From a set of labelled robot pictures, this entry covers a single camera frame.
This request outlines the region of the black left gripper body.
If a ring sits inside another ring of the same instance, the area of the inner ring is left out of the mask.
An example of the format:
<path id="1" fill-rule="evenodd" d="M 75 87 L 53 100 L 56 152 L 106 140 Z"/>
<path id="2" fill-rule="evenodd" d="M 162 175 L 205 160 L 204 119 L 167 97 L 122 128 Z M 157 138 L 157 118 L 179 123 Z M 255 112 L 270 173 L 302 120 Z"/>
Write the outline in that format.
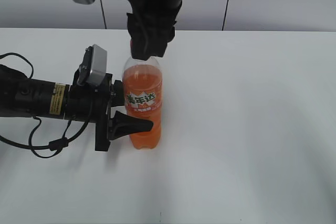
<path id="1" fill-rule="evenodd" d="M 112 74 L 107 73 L 97 87 L 87 83 L 80 86 L 77 84 L 78 80 L 79 73 L 75 73 L 67 98 L 65 119 L 83 122 L 83 125 L 77 133 L 68 138 L 68 143 L 77 139 L 89 123 L 93 123 L 95 124 L 95 150 L 106 152 L 110 147 L 107 131 L 111 114 Z"/>

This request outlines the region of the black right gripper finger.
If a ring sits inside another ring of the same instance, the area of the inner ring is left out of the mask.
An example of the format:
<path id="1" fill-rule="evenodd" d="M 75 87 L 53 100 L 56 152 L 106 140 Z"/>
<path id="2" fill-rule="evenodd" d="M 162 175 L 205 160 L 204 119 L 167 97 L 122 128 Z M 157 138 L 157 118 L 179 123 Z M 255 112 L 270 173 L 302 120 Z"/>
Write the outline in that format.
<path id="1" fill-rule="evenodd" d="M 147 61 L 150 57 L 149 47 L 149 27 L 150 21 L 142 14 L 127 13 L 127 29 L 133 40 L 133 59 Z"/>
<path id="2" fill-rule="evenodd" d="M 162 58 L 168 43 L 175 37 L 175 22 L 163 27 L 154 27 L 150 30 L 149 53 L 150 56 Z"/>

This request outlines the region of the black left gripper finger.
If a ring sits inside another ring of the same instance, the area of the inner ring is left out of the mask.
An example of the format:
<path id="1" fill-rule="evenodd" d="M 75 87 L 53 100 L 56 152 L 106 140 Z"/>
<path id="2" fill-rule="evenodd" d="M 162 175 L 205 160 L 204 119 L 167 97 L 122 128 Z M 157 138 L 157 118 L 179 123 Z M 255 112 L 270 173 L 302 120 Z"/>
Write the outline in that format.
<path id="1" fill-rule="evenodd" d="M 121 80 L 115 80 L 112 86 L 112 106 L 123 106 L 123 83 Z"/>
<path id="2" fill-rule="evenodd" d="M 116 111 L 114 117 L 109 119 L 108 140 L 113 141 L 118 138 L 152 130 L 153 122 L 146 119 L 134 118 Z"/>

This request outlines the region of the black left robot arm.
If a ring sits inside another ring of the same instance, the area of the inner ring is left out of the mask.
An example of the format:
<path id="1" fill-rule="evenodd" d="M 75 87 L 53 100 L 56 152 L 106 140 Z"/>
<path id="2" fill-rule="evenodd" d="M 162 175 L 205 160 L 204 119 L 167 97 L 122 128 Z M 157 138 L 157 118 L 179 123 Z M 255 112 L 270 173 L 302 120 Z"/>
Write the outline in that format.
<path id="1" fill-rule="evenodd" d="M 83 81 L 79 70 L 74 74 L 72 84 L 62 84 L 27 77 L 22 72 L 1 66 L 1 117 L 32 118 L 40 122 L 42 118 L 52 118 L 82 122 L 81 128 L 71 137 L 65 134 L 47 145 L 33 145 L 33 128 L 27 144 L 17 143 L 5 137 L 1 141 L 37 154 L 41 150 L 50 150 L 59 154 L 76 140 L 89 123 L 95 124 L 95 150 L 106 152 L 110 142 L 134 133 L 149 132 L 153 122 L 139 119 L 111 108 L 123 106 L 123 86 L 119 80 L 113 81 L 112 74 L 105 74 L 97 87 Z"/>

